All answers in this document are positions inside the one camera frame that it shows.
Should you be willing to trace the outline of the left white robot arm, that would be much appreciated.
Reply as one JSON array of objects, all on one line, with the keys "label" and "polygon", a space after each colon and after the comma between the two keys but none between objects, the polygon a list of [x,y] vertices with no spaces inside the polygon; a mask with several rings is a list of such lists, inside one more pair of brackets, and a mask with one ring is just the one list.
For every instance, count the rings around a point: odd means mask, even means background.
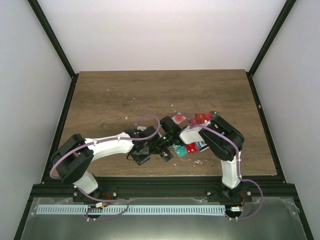
[{"label": "left white robot arm", "polygon": [[89,165],[117,154],[127,155],[142,165],[150,159],[152,144],[159,138],[158,131],[158,127],[149,126],[102,138],[84,138],[81,134],[74,134],[51,156],[49,175],[64,184],[72,184],[89,201],[97,202],[102,196],[102,189],[96,177],[88,171]]}]

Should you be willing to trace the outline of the red card with gold text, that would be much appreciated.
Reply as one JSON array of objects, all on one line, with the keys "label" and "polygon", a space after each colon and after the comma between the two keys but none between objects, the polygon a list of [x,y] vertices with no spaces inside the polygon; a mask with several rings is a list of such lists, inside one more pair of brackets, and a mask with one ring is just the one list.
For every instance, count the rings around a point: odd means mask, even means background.
[{"label": "red card with gold text", "polygon": [[195,152],[199,151],[197,144],[195,142],[190,143],[190,144],[186,144],[185,149],[188,154],[195,153]]}]

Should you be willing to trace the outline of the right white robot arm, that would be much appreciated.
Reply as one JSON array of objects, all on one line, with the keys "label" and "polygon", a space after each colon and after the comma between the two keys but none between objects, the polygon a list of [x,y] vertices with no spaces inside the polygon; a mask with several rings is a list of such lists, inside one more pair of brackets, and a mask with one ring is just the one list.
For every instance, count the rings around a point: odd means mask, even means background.
[{"label": "right white robot arm", "polygon": [[239,165],[244,136],[215,111],[195,114],[183,128],[179,126],[180,121],[177,117],[183,120],[187,118],[177,114],[160,120],[165,135],[159,139],[159,148],[166,149],[172,146],[175,151],[185,150],[186,153],[209,148],[221,162],[220,191],[223,198],[229,202],[236,200],[241,191]]}]

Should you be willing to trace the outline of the black leather card holder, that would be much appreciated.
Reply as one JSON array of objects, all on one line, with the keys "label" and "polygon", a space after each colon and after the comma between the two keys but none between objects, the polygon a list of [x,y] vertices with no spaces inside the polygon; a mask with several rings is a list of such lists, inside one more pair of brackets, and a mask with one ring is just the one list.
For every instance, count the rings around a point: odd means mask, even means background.
[{"label": "black leather card holder", "polygon": [[134,154],[133,155],[133,160],[139,165],[141,166],[142,164],[144,164],[145,162],[147,162],[150,159],[150,155],[149,154]]}]

